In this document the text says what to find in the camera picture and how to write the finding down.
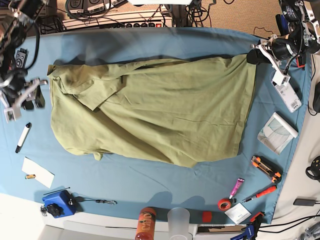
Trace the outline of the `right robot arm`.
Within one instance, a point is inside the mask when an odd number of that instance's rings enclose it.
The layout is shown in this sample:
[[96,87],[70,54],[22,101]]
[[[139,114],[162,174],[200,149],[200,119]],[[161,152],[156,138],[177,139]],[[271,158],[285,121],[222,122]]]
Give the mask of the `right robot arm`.
[[[25,76],[37,60],[40,32],[36,19],[48,4],[48,0],[11,0],[10,12],[0,21],[0,94],[7,108],[14,105],[26,87]],[[17,67],[16,49],[23,44],[30,29],[34,29],[36,36],[33,60],[27,67]]]

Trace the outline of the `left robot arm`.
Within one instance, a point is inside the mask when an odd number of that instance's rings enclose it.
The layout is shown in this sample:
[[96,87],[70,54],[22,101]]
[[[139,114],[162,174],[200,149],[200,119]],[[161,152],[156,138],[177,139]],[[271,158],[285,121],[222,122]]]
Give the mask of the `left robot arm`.
[[318,7],[318,0],[280,0],[281,14],[276,15],[280,35],[272,34],[262,38],[252,45],[247,54],[249,64],[261,63],[280,66],[286,61],[283,73],[289,73],[290,66],[297,60],[299,68],[306,64],[306,54],[320,53],[320,23],[319,13],[314,13],[313,7]]

